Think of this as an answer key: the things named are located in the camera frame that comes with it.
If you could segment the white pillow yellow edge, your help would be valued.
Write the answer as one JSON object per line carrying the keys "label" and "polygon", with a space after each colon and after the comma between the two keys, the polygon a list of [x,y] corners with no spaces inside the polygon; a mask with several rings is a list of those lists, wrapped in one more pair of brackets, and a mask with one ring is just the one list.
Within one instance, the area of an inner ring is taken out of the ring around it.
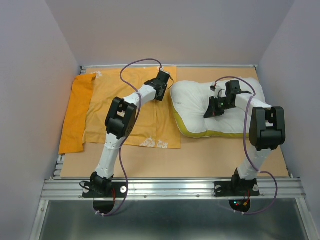
{"label": "white pillow yellow edge", "polygon": [[[248,91],[239,100],[239,107],[225,110],[221,116],[205,118],[210,98],[215,96],[211,86],[217,88],[219,97],[226,95],[226,83],[238,80],[240,89]],[[242,138],[244,135],[245,111],[250,95],[246,133],[249,133],[251,114],[254,107],[271,108],[266,103],[263,88],[254,78],[223,77],[218,82],[199,83],[179,81],[170,90],[173,114],[180,132],[189,138],[226,137]]]}

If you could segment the orange patterned pillowcase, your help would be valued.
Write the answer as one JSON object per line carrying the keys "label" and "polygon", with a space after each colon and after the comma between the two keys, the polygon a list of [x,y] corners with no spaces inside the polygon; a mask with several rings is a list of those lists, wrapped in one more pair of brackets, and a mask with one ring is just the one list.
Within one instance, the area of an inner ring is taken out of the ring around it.
{"label": "orange patterned pillowcase", "polygon": [[59,154],[80,153],[86,143],[104,144],[107,124],[126,145],[180,149],[170,91],[156,83],[158,67],[93,71],[75,77],[64,118]]}

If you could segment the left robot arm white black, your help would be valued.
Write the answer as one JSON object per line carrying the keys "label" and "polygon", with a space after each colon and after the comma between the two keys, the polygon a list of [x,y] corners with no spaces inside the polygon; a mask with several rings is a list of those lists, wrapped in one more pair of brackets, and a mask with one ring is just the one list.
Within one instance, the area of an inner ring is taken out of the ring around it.
{"label": "left robot arm white black", "polygon": [[90,176],[91,191],[100,197],[111,193],[117,157],[126,139],[134,129],[142,106],[153,100],[162,101],[171,75],[160,70],[157,76],[146,81],[140,89],[124,98],[115,97],[106,116],[106,140],[95,171]]}

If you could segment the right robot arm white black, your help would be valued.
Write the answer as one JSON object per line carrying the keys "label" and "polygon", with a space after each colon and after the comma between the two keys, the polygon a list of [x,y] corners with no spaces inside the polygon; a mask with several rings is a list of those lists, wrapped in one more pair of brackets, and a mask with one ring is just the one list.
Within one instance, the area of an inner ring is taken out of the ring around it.
{"label": "right robot arm white black", "polygon": [[239,77],[231,77],[225,87],[213,83],[213,96],[205,118],[220,117],[227,110],[244,111],[243,148],[245,159],[236,168],[229,181],[214,182],[216,197],[259,196],[257,176],[272,151],[286,140],[285,113],[280,106],[271,106],[257,98],[257,92],[249,84],[250,90],[242,90]]}

